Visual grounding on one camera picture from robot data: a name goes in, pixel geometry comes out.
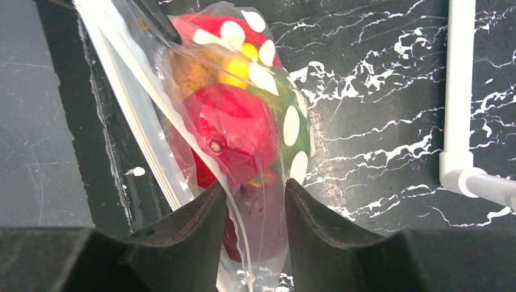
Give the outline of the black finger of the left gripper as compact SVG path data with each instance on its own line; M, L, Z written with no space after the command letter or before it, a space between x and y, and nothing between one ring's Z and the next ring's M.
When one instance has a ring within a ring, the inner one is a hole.
M138 11L136 23L143 31L150 32L165 44L182 44L180 34L156 1L133 0L131 3Z

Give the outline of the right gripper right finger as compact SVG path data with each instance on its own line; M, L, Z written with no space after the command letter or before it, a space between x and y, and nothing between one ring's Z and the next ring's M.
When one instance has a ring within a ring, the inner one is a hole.
M296 291L514 291L515 232L404 229L375 234L285 187Z

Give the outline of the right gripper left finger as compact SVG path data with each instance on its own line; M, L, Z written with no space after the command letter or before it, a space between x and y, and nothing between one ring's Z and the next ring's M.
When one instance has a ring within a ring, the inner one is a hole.
M213 183L127 238L93 228L2 228L2 291L214 291L226 194Z

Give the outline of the clear polka dot zip bag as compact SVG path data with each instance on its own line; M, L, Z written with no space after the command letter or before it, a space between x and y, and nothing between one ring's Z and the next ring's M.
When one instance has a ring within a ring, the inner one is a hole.
M220 291L275 291L288 251L286 180L313 154L303 95L263 16L218 1L75 1L115 98L169 206L219 183L228 199Z

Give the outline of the red fake apple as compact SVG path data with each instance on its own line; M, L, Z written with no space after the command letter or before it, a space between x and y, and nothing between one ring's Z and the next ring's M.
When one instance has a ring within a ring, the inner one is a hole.
M201 150L216 161L229 188L247 183L268 168L279 144L276 118L249 91L212 83L183 101Z

